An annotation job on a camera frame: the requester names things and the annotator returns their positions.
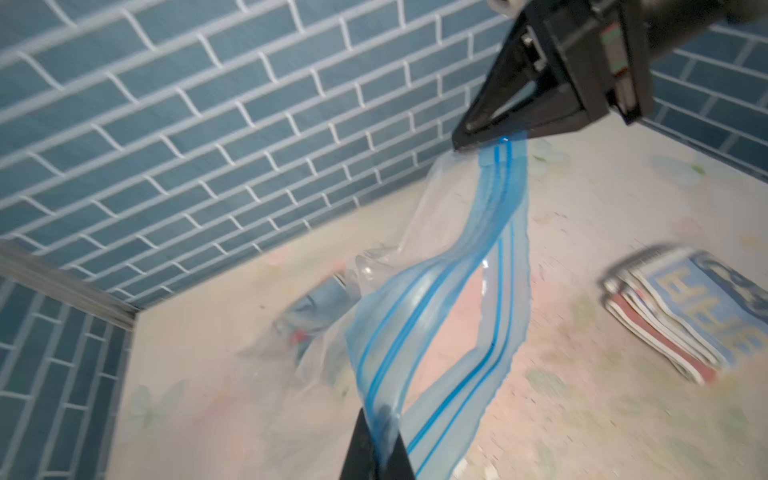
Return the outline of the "clear vacuum bag blue zip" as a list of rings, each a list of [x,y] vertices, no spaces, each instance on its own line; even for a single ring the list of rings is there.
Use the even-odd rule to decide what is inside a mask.
[[[429,167],[399,241],[358,254],[240,356],[256,406],[244,479],[339,479],[364,410],[380,467],[402,436],[416,479],[448,479],[524,342],[528,141]]]

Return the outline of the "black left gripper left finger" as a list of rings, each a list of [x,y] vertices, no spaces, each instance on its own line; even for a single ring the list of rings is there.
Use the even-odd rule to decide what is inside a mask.
[[[339,479],[380,479],[379,465],[363,409],[358,413]]]

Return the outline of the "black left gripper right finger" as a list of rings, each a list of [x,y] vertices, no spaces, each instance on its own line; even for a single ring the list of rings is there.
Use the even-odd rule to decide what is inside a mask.
[[[406,446],[401,435],[398,435],[393,452],[384,466],[380,467],[382,480],[415,480]]]

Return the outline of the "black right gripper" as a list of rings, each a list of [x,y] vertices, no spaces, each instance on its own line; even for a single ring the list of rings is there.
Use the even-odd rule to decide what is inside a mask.
[[[652,105],[651,62],[719,20],[746,24],[764,1],[531,1],[451,135],[456,150],[578,131]]]

